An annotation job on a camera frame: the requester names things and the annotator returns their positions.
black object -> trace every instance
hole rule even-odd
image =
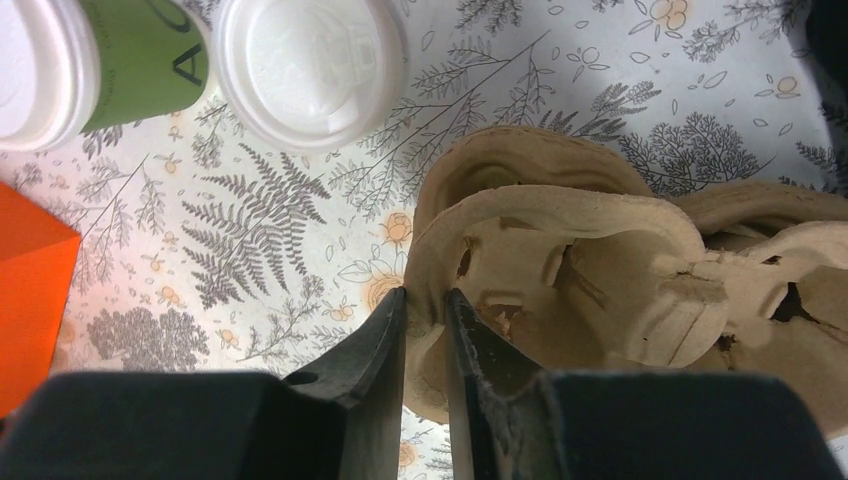
[[[742,375],[544,370],[446,299],[455,477],[842,479],[800,400]],[[55,377],[0,443],[0,478],[393,479],[405,291],[282,381],[259,373]]]
[[[456,478],[842,479],[801,400],[742,374],[553,372],[447,300]]]
[[[261,373],[60,375],[15,416],[0,478],[397,476],[405,292],[283,381]]]

orange paper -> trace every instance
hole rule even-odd
[[[47,378],[79,244],[0,183],[0,418]]]

white plastic lid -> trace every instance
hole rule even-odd
[[[99,72],[77,2],[0,0],[0,150],[46,150],[79,134]]]
[[[379,0],[229,0],[218,23],[224,95],[248,130],[288,153],[361,138],[406,81],[397,27]]]

tablecloth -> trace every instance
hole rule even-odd
[[[55,371],[304,365],[401,285],[428,168],[489,125],[604,144],[664,195],[845,186],[848,111],[806,47],[809,0],[374,1],[408,86],[355,145],[287,155],[217,93],[0,154],[0,180],[83,236]],[[183,3],[214,27],[220,0]],[[398,477],[451,478],[446,427],[404,410]]]

paper cup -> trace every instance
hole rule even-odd
[[[406,84],[384,0],[225,0],[215,64],[230,107],[291,154],[352,143],[389,116]]]
[[[168,0],[0,0],[0,150],[193,105],[215,83],[207,37]]]

